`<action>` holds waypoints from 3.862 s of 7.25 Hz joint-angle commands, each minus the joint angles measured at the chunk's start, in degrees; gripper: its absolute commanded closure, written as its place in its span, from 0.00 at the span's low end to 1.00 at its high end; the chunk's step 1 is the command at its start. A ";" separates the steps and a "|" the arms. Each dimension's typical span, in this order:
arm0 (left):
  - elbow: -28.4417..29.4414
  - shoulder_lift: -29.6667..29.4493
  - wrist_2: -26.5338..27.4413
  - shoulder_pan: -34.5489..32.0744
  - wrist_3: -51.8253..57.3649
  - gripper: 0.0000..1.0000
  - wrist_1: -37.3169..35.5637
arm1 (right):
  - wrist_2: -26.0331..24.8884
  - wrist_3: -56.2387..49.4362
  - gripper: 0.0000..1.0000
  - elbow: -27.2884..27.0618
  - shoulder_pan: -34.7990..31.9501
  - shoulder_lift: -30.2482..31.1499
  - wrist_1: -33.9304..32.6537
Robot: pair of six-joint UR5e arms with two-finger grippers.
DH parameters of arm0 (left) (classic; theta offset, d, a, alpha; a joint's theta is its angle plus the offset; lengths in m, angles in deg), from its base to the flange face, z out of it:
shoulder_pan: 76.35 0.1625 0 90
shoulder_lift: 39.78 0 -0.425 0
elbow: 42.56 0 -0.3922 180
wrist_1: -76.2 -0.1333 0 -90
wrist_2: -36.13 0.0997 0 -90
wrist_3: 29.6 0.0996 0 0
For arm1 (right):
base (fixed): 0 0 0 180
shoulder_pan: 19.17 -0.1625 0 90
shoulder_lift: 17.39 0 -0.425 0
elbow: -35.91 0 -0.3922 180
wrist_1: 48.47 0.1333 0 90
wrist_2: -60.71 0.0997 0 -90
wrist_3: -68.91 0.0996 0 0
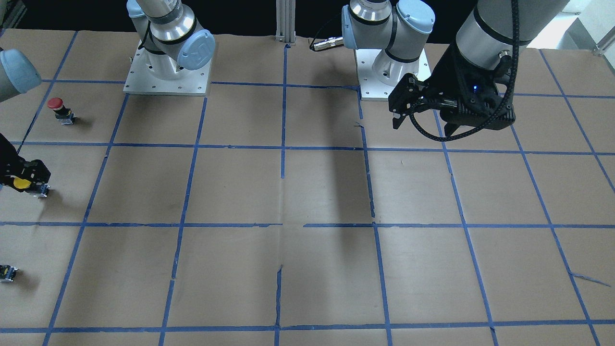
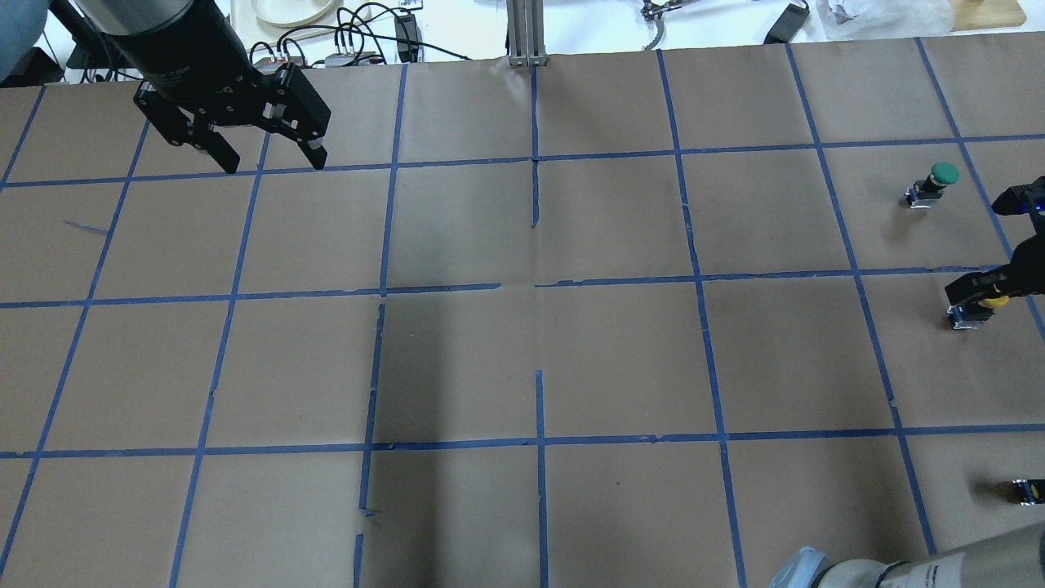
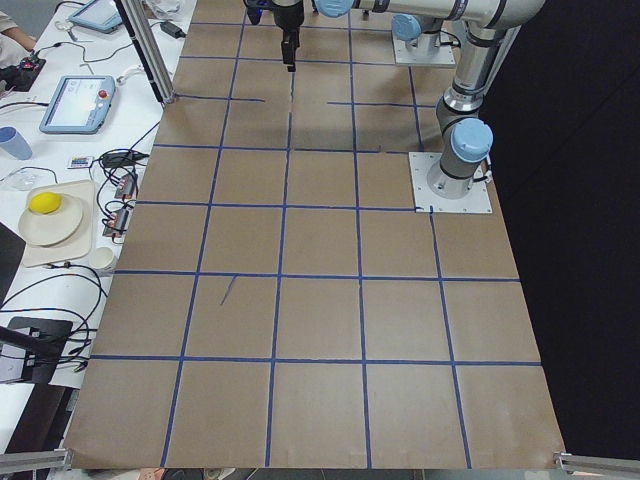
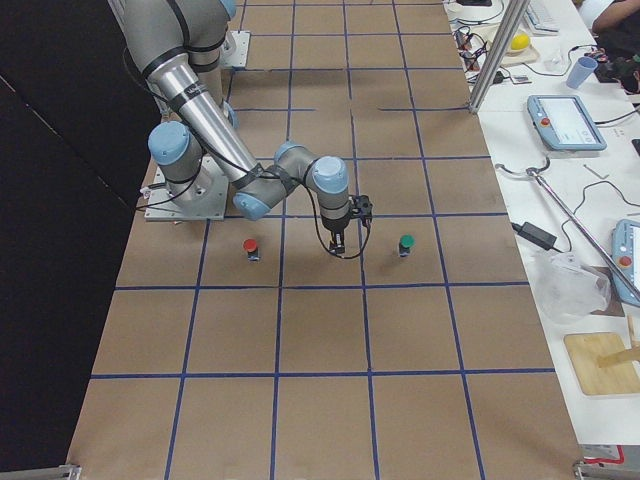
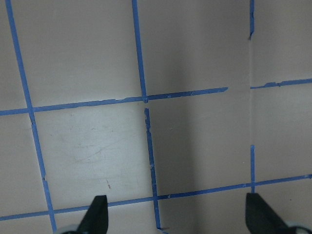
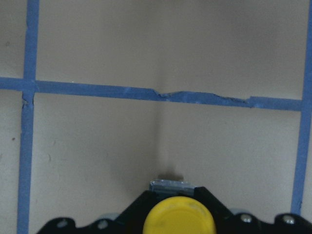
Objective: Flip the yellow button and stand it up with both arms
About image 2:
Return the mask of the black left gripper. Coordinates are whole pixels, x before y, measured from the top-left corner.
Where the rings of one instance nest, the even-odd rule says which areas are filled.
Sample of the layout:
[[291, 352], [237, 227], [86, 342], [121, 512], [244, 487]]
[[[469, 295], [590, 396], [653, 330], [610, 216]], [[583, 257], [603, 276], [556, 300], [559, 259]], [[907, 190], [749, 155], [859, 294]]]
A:
[[232, 174], [240, 156], [214, 130], [252, 126], [325, 167], [328, 104], [294, 63], [258, 72], [213, 1], [109, 1], [107, 41], [141, 72], [133, 101], [169, 145], [193, 146]]

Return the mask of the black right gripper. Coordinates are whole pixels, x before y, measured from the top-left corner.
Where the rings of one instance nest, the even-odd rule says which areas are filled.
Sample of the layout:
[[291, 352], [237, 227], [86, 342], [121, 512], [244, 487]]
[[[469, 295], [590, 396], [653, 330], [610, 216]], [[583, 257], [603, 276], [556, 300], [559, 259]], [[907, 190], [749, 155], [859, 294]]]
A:
[[1031, 237], [1012, 253], [1009, 271], [971, 272], [945, 286], [951, 306], [1002, 308], [1011, 298], [1044, 293], [1044, 238]]

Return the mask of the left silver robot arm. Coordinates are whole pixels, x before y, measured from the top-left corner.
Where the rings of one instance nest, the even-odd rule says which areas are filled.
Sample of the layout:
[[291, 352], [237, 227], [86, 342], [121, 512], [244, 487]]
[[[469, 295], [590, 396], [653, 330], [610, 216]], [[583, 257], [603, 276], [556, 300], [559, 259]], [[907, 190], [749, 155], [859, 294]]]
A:
[[220, 130], [258, 127], [294, 141], [314, 170], [325, 167], [330, 108], [296, 64], [258, 70], [215, 2], [4, 1], [4, 78], [49, 15], [82, 44], [118, 52], [140, 72], [134, 103], [169, 145], [189, 145], [236, 172], [240, 156]]

